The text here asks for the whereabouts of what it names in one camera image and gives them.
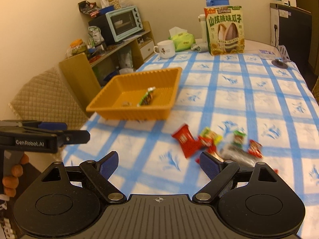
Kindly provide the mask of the person's left hand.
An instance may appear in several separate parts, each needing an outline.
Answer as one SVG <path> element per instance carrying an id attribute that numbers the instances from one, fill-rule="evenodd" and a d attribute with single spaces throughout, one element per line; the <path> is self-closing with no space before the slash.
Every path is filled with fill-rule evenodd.
<path id="1" fill-rule="evenodd" d="M 19 184 L 19 177 L 23 175 L 23 165 L 29 162 L 29 157 L 24 153 L 20 159 L 20 162 L 11 168 L 11 174 L 5 176 L 2 179 L 4 186 L 4 194 L 8 197 L 14 197 L 16 195 L 16 189 Z"/>

